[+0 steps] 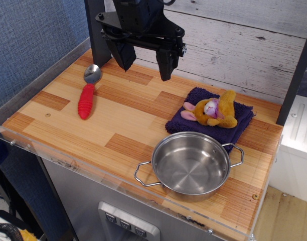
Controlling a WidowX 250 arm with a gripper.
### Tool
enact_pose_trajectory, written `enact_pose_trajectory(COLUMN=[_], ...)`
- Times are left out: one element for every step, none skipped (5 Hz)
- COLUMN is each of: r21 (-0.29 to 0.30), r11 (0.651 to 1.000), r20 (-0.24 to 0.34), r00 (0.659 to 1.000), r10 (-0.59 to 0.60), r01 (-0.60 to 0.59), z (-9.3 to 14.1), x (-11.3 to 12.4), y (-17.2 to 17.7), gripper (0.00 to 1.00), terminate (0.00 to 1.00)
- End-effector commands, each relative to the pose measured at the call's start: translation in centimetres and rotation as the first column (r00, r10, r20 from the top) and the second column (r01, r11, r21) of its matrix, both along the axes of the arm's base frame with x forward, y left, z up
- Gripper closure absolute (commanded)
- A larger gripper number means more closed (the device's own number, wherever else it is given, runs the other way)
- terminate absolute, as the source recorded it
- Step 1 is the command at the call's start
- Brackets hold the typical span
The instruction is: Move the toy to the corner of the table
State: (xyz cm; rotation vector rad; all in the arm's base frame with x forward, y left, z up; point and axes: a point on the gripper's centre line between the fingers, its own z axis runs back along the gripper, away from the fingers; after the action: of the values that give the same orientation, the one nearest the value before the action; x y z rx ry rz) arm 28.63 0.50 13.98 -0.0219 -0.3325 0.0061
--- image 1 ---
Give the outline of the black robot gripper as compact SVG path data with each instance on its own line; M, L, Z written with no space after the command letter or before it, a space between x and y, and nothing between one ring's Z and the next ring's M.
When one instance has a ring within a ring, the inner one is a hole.
M186 52L185 30L164 14L174 1L114 1L115 11L99 13L102 35L119 67L127 71L136 59L134 46L156 50L162 81L170 80Z

